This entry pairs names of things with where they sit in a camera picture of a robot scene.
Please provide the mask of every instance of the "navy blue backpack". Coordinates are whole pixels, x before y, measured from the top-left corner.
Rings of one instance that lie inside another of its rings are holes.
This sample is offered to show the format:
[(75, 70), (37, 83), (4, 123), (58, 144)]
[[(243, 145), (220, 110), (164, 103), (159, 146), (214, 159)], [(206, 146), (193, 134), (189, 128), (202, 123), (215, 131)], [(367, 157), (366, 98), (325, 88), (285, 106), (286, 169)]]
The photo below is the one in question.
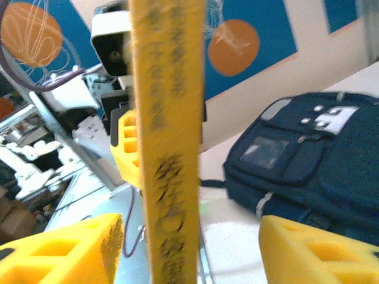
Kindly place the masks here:
[(317, 92), (271, 104), (223, 165), (230, 199), (379, 246), (379, 100)]

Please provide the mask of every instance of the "foam block hole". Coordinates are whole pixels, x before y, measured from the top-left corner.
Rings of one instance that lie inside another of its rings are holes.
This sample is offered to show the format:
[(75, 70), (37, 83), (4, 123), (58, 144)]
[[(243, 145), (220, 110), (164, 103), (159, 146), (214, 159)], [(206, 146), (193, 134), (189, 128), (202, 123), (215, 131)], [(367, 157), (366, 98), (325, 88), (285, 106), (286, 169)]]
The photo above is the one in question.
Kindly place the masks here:
[(136, 125), (136, 118), (135, 117), (127, 117), (124, 120), (124, 126), (135, 126)]
[(8, 257), (14, 252), (14, 248), (4, 248), (0, 250), (0, 261)]
[(359, 258), (339, 243), (311, 241), (310, 250), (323, 262), (357, 262)]
[(128, 126), (128, 127), (124, 130), (124, 137), (125, 137), (125, 138), (133, 138), (133, 137), (137, 137), (137, 128), (136, 128), (136, 127)]
[(126, 153), (135, 153), (137, 151), (137, 141), (128, 141), (124, 143)]
[(40, 246), (32, 256), (67, 256), (77, 244), (74, 241), (48, 241)]
[(343, 272), (335, 276), (343, 284), (376, 284), (379, 281), (379, 275), (370, 272)]

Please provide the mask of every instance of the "yellow stick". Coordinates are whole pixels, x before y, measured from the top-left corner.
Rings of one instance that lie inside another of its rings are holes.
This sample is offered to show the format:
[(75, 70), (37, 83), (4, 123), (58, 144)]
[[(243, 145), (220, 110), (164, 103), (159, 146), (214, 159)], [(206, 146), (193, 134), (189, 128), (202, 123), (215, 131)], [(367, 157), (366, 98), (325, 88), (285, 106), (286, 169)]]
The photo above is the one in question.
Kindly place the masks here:
[(154, 284), (196, 283), (203, 0), (130, 0), (138, 152)]

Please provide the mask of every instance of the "white camera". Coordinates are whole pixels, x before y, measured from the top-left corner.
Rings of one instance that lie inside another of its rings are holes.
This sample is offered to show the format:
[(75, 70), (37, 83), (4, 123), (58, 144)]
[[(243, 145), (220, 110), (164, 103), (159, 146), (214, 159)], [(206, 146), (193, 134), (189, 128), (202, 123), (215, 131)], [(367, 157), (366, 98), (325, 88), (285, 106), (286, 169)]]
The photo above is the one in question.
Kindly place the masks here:
[(124, 76), (131, 57), (124, 57), (123, 46), (130, 44), (130, 12), (120, 3), (95, 10), (92, 18), (91, 44), (104, 69), (111, 76)]

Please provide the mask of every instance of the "backpack pocket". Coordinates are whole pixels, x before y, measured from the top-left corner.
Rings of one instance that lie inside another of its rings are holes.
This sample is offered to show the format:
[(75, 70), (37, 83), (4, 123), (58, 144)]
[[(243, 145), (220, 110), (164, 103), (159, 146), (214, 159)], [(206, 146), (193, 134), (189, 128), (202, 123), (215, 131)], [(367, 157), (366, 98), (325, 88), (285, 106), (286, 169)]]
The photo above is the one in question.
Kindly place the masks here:
[(315, 100), (307, 95), (282, 99), (264, 111), (261, 115), (261, 122), (266, 128), (313, 134), (316, 132), (312, 126), (315, 119), (333, 107), (335, 103), (328, 98)]
[(326, 145), (327, 141), (319, 135), (261, 128), (244, 137), (230, 158), (233, 167), (244, 175), (301, 184), (317, 169)]

